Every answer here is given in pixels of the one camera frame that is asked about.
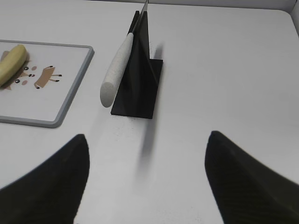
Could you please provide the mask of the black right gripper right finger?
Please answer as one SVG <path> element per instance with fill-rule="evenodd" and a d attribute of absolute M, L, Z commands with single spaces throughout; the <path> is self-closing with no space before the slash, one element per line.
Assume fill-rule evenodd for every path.
<path fill-rule="evenodd" d="M 219 131 L 206 146 L 205 170 L 225 224 L 297 224 L 299 186 Z"/>

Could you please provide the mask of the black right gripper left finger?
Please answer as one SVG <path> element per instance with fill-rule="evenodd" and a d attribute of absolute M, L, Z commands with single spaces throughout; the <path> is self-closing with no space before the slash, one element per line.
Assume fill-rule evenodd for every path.
<path fill-rule="evenodd" d="M 83 134 L 38 167 L 0 190 L 2 224 L 72 224 L 90 170 Z"/>

